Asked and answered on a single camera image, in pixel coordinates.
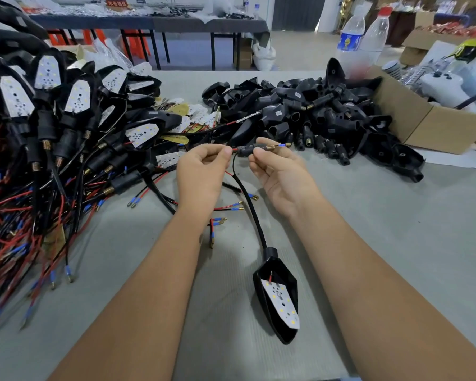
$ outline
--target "gray tabletop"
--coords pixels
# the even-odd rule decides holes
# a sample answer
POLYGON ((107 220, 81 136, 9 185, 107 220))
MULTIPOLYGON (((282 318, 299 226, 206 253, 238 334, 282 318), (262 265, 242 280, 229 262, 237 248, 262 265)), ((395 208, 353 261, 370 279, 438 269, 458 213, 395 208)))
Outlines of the gray tabletop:
POLYGON ((204 24, 192 17, 158 16, 77 16, 77 15, 31 15, 32 20, 45 29, 153 29, 157 32, 231 32, 253 33, 262 47, 269 40, 265 20, 213 19, 204 24))
MULTIPOLYGON (((258 76, 276 84, 323 74, 161 71, 157 77, 162 95, 200 102, 201 89, 216 81, 258 76)), ((313 150, 300 155, 356 232, 476 345, 476 170, 427 164, 425 179, 414 184, 360 155, 346 167, 313 150)), ((267 242, 298 279, 301 329, 288 346, 269 330, 252 283, 260 263, 252 219, 247 211, 226 213, 229 220, 215 230, 215 248, 203 243, 174 380, 348 375, 352 363, 303 246, 264 198, 246 161, 237 164, 247 190, 261 196, 255 207, 267 242)), ((175 177, 168 174, 159 188, 176 198, 175 177)), ((151 193, 127 208, 139 189, 112 198, 95 215, 71 252, 76 281, 46 291, 21 332, 27 301, 19 294, 11 303, 0 323, 0 380, 46 378, 148 253, 171 216, 151 193)), ((219 204, 235 200, 223 189, 219 204)))

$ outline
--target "forearm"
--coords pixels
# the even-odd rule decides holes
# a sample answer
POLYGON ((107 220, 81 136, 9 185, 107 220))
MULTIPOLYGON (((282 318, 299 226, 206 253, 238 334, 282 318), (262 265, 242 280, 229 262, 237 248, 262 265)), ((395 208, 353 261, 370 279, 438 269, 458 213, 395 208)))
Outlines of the forearm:
POLYGON ((171 379, 206 223, 175 214, 50 380, 171 379))
POLYGON ((476 380, 476 348, 329 202, 316 202, 291 222, 363 380, 476 380))

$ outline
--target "red sign with chinese characters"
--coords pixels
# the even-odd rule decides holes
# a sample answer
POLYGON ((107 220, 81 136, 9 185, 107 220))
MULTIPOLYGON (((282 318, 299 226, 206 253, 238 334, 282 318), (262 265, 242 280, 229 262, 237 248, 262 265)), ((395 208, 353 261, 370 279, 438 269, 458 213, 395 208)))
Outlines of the red sign with chinese characters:
POLYGON ((113 8, 128 8, 127 0, 106 0, 106 5, 113 8))

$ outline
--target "bottle label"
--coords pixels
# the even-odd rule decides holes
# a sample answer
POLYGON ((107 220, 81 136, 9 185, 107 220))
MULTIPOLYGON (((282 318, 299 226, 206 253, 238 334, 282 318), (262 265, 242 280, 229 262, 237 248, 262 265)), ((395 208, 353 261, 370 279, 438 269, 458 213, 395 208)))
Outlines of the bottle label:
POLYGON ((337 49, 349 52, 357 51, 362 37, 362 34, 341 33, 337 49))

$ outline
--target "dark gray door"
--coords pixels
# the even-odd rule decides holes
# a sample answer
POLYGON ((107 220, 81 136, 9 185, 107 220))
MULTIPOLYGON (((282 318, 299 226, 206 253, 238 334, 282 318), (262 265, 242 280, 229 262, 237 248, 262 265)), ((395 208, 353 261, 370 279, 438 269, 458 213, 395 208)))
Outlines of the dark gray door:
POLYGON ((272 30, 313 32, 324 0, 275 0, 272 30))

